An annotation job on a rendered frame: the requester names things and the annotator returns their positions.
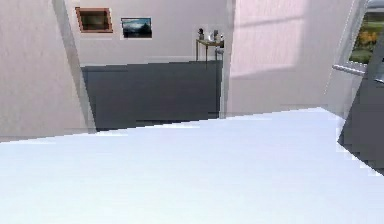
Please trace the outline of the blue landscape wall picture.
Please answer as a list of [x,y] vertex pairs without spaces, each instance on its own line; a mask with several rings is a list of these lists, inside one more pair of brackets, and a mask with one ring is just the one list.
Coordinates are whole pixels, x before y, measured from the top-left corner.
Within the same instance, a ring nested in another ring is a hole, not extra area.
[[151,38],[152,20],[150,18],[122,18],[123,37],[129,38]]

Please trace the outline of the small tan side table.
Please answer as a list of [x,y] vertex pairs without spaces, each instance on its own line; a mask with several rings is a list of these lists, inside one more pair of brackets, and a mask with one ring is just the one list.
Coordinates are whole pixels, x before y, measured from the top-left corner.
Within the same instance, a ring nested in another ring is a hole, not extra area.
[[205,47],[205,61],[208,61],[208,49],[210,47],[215,48],[215,55],[222,54],[224,52],[224,44],[223,43],[197,39],[195,42],[196,60],[199,60],[199,46],[200,45]]

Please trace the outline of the brown framed wall picture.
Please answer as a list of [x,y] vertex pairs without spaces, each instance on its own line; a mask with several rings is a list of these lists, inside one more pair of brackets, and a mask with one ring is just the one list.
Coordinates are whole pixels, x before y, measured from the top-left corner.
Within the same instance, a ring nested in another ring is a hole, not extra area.
[[112,33],[109,8],[76,7],[76,16],[81,33]]

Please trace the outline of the window with garden view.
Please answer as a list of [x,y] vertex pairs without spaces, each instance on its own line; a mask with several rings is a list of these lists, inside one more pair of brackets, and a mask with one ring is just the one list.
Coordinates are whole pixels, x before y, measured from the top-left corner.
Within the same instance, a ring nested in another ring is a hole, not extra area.
[[363,76],[384,30],[384,0],[354,0],[334,70]]

